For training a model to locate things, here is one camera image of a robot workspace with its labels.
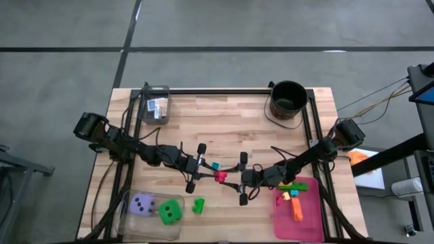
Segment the pink block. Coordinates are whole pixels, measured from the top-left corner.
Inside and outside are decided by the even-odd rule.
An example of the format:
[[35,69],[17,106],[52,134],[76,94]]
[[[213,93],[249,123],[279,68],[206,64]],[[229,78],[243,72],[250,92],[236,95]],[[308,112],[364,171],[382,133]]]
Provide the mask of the pink block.
[[223,172],[223,171],[214,172],[214,179],[217,182],[224,182],[227,176],[228,176],[228,172]]
[[277,197],[276,198],[276,205],[279,206],[283,203],[283,198],[282,197]]

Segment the cyan block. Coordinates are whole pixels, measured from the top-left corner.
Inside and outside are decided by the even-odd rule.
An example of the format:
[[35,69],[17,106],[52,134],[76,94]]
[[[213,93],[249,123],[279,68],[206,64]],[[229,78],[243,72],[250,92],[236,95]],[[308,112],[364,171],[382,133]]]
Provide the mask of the cyan block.
[[297,197],[298,196],[298,190],[291,190],[290,195],[291,195],[291,197]]
[[220,165],[219,165],[218,163],[216,163],[216,162],[213,162],[212,165],[211,165],[211,167],[212,167],[213,169],[215,169],[215,170],[220,169]]

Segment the metal stand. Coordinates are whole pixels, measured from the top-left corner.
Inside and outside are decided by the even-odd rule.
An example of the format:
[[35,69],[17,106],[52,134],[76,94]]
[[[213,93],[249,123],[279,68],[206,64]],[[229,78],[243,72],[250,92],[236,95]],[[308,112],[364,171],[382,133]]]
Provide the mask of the metal stand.
[[18,188],[18,192],[15,193],[13,199],[11,199],[12,204],[9,211],[6,213],[7,215],[5,217],[5,221],[3,225],[0,226],[0,244],[3,244],[8,243],[7,240],[9,238],[10,231],[14,226],[19,207],[24,198],[24,194],[26,192],[28,183],[32,178],[33,172],[41,172],[44,176],[52,176],[54,168],[42,166],[40,164],[9,155],[2,150],[0,150],[0,162],[8,165],[1,168],[3,173],[1,174],[0,178],[0,186],[2,185],[6,175],[9,173],[8,171],[21,171],[24,174],[21,185]]

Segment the yellow block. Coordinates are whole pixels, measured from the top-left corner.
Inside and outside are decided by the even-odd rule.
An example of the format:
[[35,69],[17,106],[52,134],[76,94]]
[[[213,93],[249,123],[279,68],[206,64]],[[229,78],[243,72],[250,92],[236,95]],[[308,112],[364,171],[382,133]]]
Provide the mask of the yellow block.
[[292,182],[290,182],[289,184],[284,184],[283,182],[280,182],[279,186],[292,186]]
[[285,200],[285,201],[291,200],[289,192],[284,192],[282,194],[282,197],[283,197],[283,200]]

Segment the butcher block tabletop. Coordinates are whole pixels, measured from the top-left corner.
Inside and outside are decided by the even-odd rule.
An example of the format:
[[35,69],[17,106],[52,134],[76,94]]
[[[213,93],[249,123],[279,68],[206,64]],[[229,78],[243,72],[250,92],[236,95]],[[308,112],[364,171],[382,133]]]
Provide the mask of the butcher block tabletop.
[[[315,99],[321,121],[323,134],[327,134],[337,119],[338,113],[334,104],[332,90],[329,87],[310,88],[315,92]],[[121,116],[128,106],[131,89],[114,89],[108,106],[107,118],[111,125],[119,127]],[[282,160],[270,146],[276,146],[294,154],[300,154],[308,149],[304,125],[296,129],[282,128],[264,116],[264,103],[268,95],[255,94],[218,94],[218,95],[172,95],[170,120],[167,125],[161,125],[158,143],[176,145],[183,142],[186,153],[196,155],[199,143],[207,144],[205,160],[211,164],[219,163],[223,168],[235,166],[239,162],[239,153],[248,153],[248,168],[253,164],[269,167]],[[308,115],[311,131],[316,138],[310,106]],[[273,118],[268,105],[265,112]],[[137,106],[134,109],[130,135],[133,134],[137,116]],[[296,127],[300,124],[302,113],[284,124]],[[146,135],[157,128],[157,125],[140,126],[140,136]],[[155,135],[143,140],[144,143],[155,145]],[[107,167],[112,163],[107,152],[97,155],[94,170],[90,180],[87,198],[83,208],[77,238],[84,237],[90,231],[92,204],[98,185]],[[351,165],[345,157],[335,160],[332,180],[339,208],[350,223],[364,236],[367,230],[359,197],[351,173]],[[94,212],[94,224],[102,217],[109,206],[115,165],[111,167],[98,197]],[[200,172],[210,173],[204,167]],[[303,168],[298,176],[313,177],[310,165]],[[240,173],[231,173],[226,182],[239,183]],[[197,182],[195,192],[185,192],[186,183],[179,171],[164,167],[148,166],[140,157],[136,157],[132,189],[145,192],[157,192],[170,195],[181,195],[185,200],[183,223],[180,236],[175,241],[182,242],[258,242],[258,241],[288,241],[278,239],[273,231],[273,192],[261,188],[256,199],[249,201],[247,206],[239,206],[239,195],[232,188],[222,186],[213,178],[203,178]],[[191,208],[197,197],[205,199],[205,207],[200,215]],[[327,207],[327,215],[332,236],[336,236],[333,217]],[[113,224],[112,235],[116,236],[116,223]],[[124,235],[124,242],[130,241],[164,241]]]

